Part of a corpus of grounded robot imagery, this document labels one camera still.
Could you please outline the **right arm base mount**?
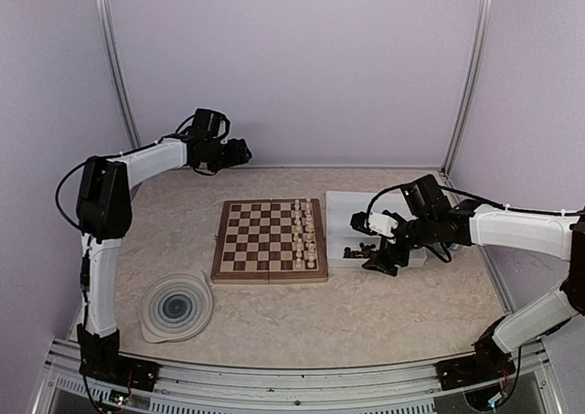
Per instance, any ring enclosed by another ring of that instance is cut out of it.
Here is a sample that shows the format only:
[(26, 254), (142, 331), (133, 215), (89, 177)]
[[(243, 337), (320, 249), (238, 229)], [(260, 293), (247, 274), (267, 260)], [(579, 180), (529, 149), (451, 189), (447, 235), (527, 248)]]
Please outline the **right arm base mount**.
[(480, 335), (471, 355), (442, 360), (435, 365), (443, 391), (497, 381), (463, 394), (469, 407), (479, 413), (495, 413), (514, 395), (518, 383), (522, 347), (516, 365), (512, 355), (503, 353), (493, 340), (495, 328), (503, 320), (496, 320)]

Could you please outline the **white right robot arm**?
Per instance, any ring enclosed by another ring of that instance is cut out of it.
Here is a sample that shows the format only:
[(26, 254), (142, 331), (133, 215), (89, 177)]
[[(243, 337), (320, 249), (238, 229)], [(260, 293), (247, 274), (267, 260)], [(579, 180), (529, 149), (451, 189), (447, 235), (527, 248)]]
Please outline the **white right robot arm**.
[(510, 207), (462, 192), (452, 205), (451, 189), (434, 175), (386, 187), (373, 195), (365, 212), (352, 216), (353, 229), (380, 238), (378, 254), (364, 269), (391, 276), (406, 266), (410, 251), (425, 248), (444, 262), (456, 246), (484, 247), (527, 273), (567, 267), (565, 277), (546, 293), (505, 316), (478, 341), (467, 371), (489, 379), (510, 354), (534, 339), (558, 351), (564, 334), (584, 332), (584, 213)]

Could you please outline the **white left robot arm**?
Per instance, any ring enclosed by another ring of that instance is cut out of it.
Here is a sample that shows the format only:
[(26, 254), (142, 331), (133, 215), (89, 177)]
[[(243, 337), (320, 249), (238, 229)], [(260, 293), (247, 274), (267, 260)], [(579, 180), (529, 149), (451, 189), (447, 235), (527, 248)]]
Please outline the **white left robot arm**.
[(252, 152), (245, 140), (230, 137), (230, 127), (224, 113), (198, 109), (174, 133), (131, 151), (91, 156), (77, 166), (82, 175), (76, 216), (65, 219), (81, 234), (83, 320), (78, 340), (110, 340), (118, 335), (114, 315), (116, 260), (132, 225), (133, 189), (183, 167), (213, 176), (248, 163)]

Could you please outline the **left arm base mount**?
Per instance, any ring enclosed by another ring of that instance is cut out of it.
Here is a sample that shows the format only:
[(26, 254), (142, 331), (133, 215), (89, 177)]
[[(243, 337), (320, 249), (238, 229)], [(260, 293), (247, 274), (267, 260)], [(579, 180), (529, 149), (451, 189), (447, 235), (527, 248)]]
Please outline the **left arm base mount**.
[(154, 391), (159, 365), (154, 361), (123, 356), (120, 353), (120, 330), (99, 336), (83, 324), (77, 325), (80, 346), (80, 374), (120, 387)]

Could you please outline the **wooden chess board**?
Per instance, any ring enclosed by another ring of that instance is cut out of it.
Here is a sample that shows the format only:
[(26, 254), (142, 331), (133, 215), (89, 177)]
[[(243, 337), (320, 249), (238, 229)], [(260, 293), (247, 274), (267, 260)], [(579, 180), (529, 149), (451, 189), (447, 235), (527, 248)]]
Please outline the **wooden chess board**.
[(293, 202), (296, 199), (230, 200), (223, 205), (211, 268), (215, 284), (284, 284), (328, 281), (324, 221), (314, 207), (317, 269), (293, 269)]

